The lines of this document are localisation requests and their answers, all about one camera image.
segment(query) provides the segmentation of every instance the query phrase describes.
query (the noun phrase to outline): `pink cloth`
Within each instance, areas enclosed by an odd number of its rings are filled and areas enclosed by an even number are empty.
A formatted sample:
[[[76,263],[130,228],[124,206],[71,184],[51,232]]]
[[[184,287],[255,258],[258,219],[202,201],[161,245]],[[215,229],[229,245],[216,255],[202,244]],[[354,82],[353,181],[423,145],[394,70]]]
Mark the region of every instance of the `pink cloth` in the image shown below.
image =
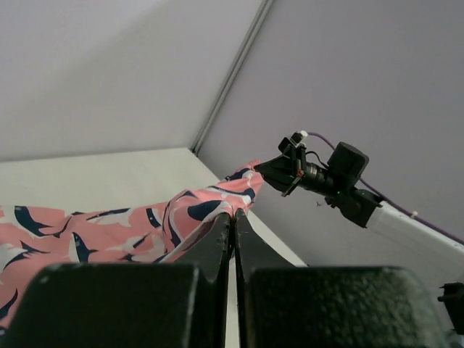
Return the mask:
[[[172,262],[226,212],[245,212],[263,184],[251,162],[216,186],[169,202],[104,212],[0,207],[0,336],[34,275],[63,262]]]

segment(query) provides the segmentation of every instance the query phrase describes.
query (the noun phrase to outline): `white table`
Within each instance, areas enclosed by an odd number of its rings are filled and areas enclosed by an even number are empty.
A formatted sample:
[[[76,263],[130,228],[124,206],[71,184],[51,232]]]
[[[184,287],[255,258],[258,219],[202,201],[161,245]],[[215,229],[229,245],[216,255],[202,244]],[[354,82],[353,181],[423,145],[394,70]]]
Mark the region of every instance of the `white table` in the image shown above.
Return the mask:
[[[188,149],[39,159],[0,163],[0,204],[109,210],[169,200],[184,189],[218,182]],[[260,219],[253,228],[295,265],[305,265]],[[239,346],[235,262],[231,261],[225,346]]]

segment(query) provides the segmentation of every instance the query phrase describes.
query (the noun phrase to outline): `pink fabric with sharks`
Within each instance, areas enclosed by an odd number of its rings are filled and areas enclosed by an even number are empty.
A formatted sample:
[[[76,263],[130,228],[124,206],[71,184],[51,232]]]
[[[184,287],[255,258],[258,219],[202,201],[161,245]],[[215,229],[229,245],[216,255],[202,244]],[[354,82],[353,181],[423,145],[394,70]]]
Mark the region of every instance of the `pink fabric with sharks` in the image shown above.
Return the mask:
[[[0,207],[0,338],[28,283],[63,262],[172,262],[215,217],[245,212],[263,184],[251,162],[216,186],[182,191],[169,202],[105,212]]]

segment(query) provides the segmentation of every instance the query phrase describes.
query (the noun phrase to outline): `white wall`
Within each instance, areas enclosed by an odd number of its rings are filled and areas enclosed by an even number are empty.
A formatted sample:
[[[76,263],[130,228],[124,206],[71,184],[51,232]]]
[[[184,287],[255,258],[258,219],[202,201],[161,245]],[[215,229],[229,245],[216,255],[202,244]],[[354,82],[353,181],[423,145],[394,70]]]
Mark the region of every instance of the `white wall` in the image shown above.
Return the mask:
[[[0,161],[190,146],[259,4],[0,2]]]
[[[459,0],[276,1],[200,158],[224,176],[274,158],[294,131],[319,132],[369,155],[364,178],[376,188],[464,237],[463,18]],[[255,212],[312,265],[401,265],[433,294],[452,281],[317,198],[266,186]]]

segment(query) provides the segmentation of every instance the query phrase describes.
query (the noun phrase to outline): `metal strip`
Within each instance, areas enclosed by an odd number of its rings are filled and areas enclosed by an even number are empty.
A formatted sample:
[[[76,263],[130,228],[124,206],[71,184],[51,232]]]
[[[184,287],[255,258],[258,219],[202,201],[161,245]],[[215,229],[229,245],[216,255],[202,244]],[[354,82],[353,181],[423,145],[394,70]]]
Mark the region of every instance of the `metal strip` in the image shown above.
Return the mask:
[[[212,124],[218,117],[220,108],[222,107],[224,100],[227,97],[228,92],[230,91],[232,84],[235,81],[235,78],[239,73],[241,66],[244,63],[245,58],[247,58],[248,52],[251,49],[254,40],[256,39],[256,36],[260,31],[260,28],[264,23],[264,20],[267,17],[268,12],[273,3],[274,0],[263,0],[260,5],[260,8],[257,11],[257,14],[254,16],[253,22],[245,35],[245,39],[241,43],[240,49],[237,52],[235,58],[233,59],[232,65],[227,72],[225,80],[223,81],[223,84],[220,87],[220,90],[217,93],[214,102],[212,103],[211,109],[207,114],[206,120],[204,121],[199,133],[196,135],[194,144],[190,148],[190,150],[196,156],[198,156],[198,153],[204,143],[204,140],[206,139],[206,136],[211,130]]]

